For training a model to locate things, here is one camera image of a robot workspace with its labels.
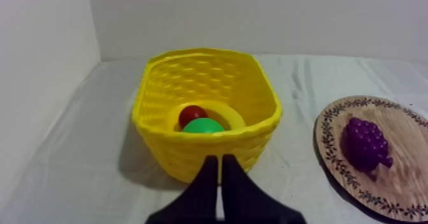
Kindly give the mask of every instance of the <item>table surface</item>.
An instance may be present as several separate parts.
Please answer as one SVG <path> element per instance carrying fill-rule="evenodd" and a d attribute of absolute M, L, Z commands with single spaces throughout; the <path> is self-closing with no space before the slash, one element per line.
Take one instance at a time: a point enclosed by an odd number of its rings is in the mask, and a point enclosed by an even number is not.
<path fill-rule="evenodd" d="M 353 57 L 255 55 L 282 101 L 283 118 L 250 177 L 308 223 L 378 223 L 328 182 L 313 126 L 330 102 L 373 95 L 427 117 L 428 65 Z M 82 83 L 41 146 L 1 223 L 143 223 L 186 187 L 156 163 L 130 123 L 142 61 L 105 62 Z M 217 213 L 221 217 L 221 197 Z"/>

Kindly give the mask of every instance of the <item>red ball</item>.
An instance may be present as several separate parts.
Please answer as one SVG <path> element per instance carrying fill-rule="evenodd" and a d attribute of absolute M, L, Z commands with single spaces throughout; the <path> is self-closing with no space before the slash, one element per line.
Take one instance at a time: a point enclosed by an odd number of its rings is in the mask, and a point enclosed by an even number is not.
<path fill-rule="evenodd" d="M 184 127 L 190 123 L 192 120 L 195 120 L 196 118 L 207 118 L 208 115 L 206 114 L 205 110 L 199 106 L 191 105 L 187 106 L 182 110 L 180 113 L 180 116 L 178 117 L 178 122 L 180 123 L 181 128 L 184 129 Z"/>

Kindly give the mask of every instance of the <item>green ball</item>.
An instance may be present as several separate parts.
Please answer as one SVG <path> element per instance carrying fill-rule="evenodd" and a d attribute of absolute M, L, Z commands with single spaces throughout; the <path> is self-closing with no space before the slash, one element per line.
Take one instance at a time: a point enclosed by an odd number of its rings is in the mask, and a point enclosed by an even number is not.
<path fill-rule="evenodd" d="M 217 121 L 211 118 L 197 118 L 192 120 L 183 129 L 184 132 L 207 134 L 212 132 L 222 132 L 224 128 Z"/>

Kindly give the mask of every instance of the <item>white wall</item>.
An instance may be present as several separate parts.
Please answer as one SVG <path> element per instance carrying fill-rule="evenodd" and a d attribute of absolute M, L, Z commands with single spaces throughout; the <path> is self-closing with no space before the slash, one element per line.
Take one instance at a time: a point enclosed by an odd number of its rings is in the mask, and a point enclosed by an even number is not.
<path fill-rule="evenodd" d="M 189 46 L 428 62 L 428 0 L 91 0 L 104 59 Z"/>
<path fill-rule="evenodd" d="M 0 206 L 99 62 L 89 0 L 0 0 Z"/>

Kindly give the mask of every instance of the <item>basket rim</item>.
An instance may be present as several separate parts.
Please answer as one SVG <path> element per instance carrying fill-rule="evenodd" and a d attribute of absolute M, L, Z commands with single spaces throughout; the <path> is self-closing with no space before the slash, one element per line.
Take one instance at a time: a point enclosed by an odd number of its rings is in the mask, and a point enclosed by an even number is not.
<path fill-rule="evenodd" d="M 243 57 L 247 57 L 251 59 L 252 62 L 256 63 L 257 67 L 260 69 L 260 72 L 263 75 L 264 81 L 267 83 L 273 95 L 273 100 L 276 105 L 275 111 L 269 118 L 263 121 L 260 121 L 259 123 L 255 123 L 253 125 L 246 126 L 240 129 L 227 130 L 223 132 L 216 132 L 216 133 L 209 133 L 209 134 L 195 134 L 195 133 L 174 132 L 170 130 L 163 130 L 163 129 L 159 129 L 159 128 L 155 128 L 150 125 L 147 125 L 145 122 L 142 121 L 139 115 L 139 111 L 141 109 L 143 90 L 146 86 L 148 75 L 151 73 L 152 69 L 156 65 L 160 64 L 161 62 L 164 62 L 165 60 L 173 60 L 173 59 L 176 59 L 177 57 L 183 57 L 184 55 L 186 57 L 195 57 L 195 56 L 201 56 L 201 55 L 218 55 L 218 53 L 221 53 L 223 55 L 225 54 L 241 55 Z M 277 125 L 280 121 L 281 115 L 282 115 L 281 102 L 277 94 L 275 93 L 268 77 L 263 71 L 263 68 L 259 64 L 259 62 L 252 55 L 248 53 L 236 52 L 234 50 L 225 50 L 225 49 L 218 49 L 218 48 L 192 48 L 192 49 L 186 49 L 186 50 L 173 50 L 170 52 L 162 53 L 154 58 L 151 58 L 147 62 L 147 66 L 145 68 L 143 77 L 141 79 L 141 82 L 138 88 L 138 93 L 134 102 L 134 107 L 132 108 L 132 122 L 135 124 L 135 126 L 137 126 L 137 128 L 140 128 L 145 132 L 149 132 L 151 134 L 160 135 L 160 136 L 167 136 L 177 140 L 186 139 L 187 141 L 194 140 L 197 142 L 209 141 L 210 143 L 212 143 L 213 137 L 221 137 L 221 141 L 225 141 L 227 139 L 233 139 L 236 136 L 242 136 L 243 134 L 245 134 L 246 137 L 255 136 Z"/>

